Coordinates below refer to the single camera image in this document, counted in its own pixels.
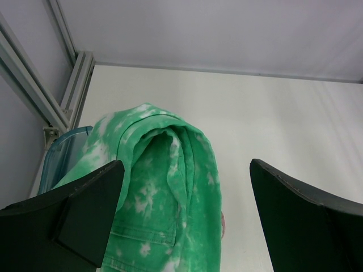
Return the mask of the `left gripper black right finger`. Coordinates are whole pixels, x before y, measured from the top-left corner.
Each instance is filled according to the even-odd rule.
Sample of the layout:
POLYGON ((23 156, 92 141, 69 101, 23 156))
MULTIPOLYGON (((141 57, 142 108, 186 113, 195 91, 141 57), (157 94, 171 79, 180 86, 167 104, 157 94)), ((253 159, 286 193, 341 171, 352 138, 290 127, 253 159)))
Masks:
POLYGON ((250 178, 274 271, 362 271, 362 204, 260 159, 250 178))

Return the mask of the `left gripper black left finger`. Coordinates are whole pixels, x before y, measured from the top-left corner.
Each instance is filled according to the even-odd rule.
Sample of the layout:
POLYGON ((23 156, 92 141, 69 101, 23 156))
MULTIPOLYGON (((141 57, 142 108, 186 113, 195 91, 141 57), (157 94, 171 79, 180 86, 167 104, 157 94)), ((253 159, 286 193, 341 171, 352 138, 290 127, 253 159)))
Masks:
POLYGON ((1 210, 1 271, 95 271, 104 259, 123 185, 112 161, 1 210))

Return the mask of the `green white patterned trousers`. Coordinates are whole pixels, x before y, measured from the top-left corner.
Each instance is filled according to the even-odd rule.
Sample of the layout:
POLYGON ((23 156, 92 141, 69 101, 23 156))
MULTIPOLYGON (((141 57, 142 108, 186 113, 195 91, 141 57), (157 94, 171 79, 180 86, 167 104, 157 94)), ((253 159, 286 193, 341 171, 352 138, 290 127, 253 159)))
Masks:
POLYGON ((109 113, 58 185, 113 160, 125 173, 101 271, 219 271, 222 197, 207 137, 148 103, 109 113))

